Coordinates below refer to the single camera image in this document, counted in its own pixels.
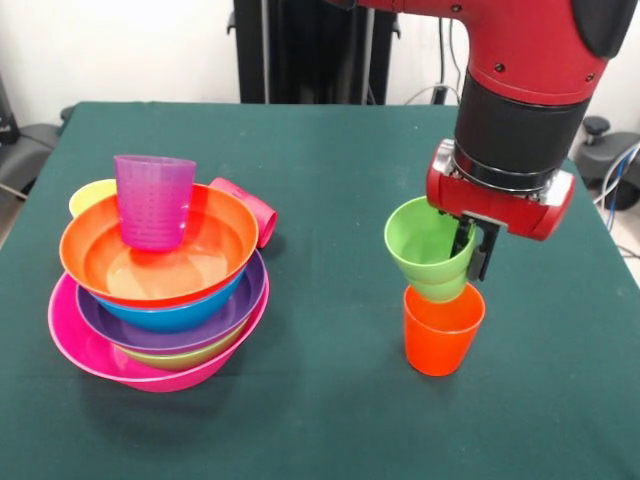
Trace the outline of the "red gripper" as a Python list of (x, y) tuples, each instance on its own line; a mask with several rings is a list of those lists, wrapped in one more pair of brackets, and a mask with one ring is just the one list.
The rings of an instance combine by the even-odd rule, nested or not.
[[(493, 223), (479, 224), (482, 240), (474, 248), (467, 268), (470, 281), (483, 281), (500, 231), (498, 225), (513, 235), (537, 241), (548, 239), (568, 211), (575, 177), (558, 170), (536, 194), (500, 191), (464, 177), (455, 164), (454, 147), (453, 140), (444, 139), (436, 148), (426, 175), (427, 201), (455, 217), (468, 215)], [(460, 218), (451, 257), (459, 255), (474, 235), (475, 221)]]

